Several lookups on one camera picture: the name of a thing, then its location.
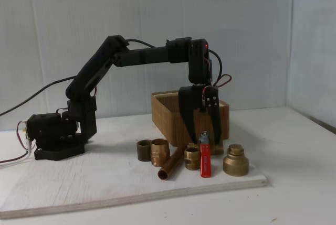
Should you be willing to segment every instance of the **brass cap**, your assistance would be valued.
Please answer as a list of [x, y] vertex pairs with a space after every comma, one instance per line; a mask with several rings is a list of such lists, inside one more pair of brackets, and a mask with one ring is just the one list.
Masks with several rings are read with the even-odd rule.
[[229, 148], [227, 149], [227, 153], [231, 155], [242, 155], [244, 154], [244, 149], [241, 145], [233, 144], [229, 146]]
[[238, 144], [230, 145], [223, 159], [223, 171], [231, 176], [244, 176], [248, 174], [248, 167], [243, 147]]

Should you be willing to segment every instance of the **white table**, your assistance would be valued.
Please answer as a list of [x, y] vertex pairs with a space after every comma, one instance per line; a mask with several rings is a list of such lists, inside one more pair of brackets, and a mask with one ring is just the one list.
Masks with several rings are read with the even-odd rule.
[[[15, 132], [0, 133], [0, 159], [23, 152]], [[287, 108], [230, 112], [230, 139], [269, 179], [268, 187], [133, 205], [1, 220], [0, 224], [334, 224], [336, 136]], [[0, 169], [0, 203], [29, 160]]]

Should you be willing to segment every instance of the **brass pipe fitting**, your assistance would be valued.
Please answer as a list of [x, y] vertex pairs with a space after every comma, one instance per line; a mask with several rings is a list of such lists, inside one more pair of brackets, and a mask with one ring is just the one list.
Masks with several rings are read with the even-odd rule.
[[139, 161], [151, 161], [151, 141], [141, 140], [136, 144], [136, 151], [138, 153]]
[[151, 142], [151, 161], [152, 165], [161, 167], [170, 156], [168, 141], [158, 138]]
[[184, 151], [184, 165], [188, 170], [200, 168], [200, 150], [197, 147], [189, 147]]
[[245, 157], [241, 145], [233, 144], [227, 149], [223, 159], [223, 171], [231, 176], [244, 176], [248, 174], [248, 159]]
[[172, 172], [176, 168], [177, 164], [180, 161], [180, 158], [184, 155], [185, 146], [179, 146], [173, 155], [164, 163], [162, 168], [157, 173], [158, 177], [161, 180], [167, 180], [170, 178]]

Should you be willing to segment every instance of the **black robotic arm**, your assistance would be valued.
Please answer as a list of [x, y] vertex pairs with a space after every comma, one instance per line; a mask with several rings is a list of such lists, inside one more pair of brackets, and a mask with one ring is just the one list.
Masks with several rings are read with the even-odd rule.
[[[129, 50], [129, 43], [120, 35], [109, 36], [97, 52], [83, 66], [66, 89], [68, 111], [62, 115], [49, 113], [32, 115], [27, 121], [27, 135], [36, 140], [35, 159], [61, 160], [84, 153], [84, 144], [96, 132], [96, 97], [90, 92], [114, 64], [117, 67], [160, 62], [188, 62], [189, 81], [194, 85], [179, 90], [182, 119], [194, 143], [194, 109], [205, 110], [211, 115], [215, 130], [215, 143], [221, 137], [218, 89], [211, 85], [212, 63], [209, 60], [205, 39], [191, 37], [166, 42], [164, 47]], [[81, 133], [77, 133], [80, 123]]]

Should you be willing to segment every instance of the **threaded fitting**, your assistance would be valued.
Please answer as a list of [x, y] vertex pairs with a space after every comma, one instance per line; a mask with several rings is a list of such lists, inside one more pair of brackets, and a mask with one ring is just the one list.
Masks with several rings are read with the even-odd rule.
[[200, 168], [200, 150], [197, 147], [189, 147], [184, 151], [184, 164], [188, 170]]
[[168, 141], [158, 138], [151, 142], [152, 165], [162, 167], [170, 156]]

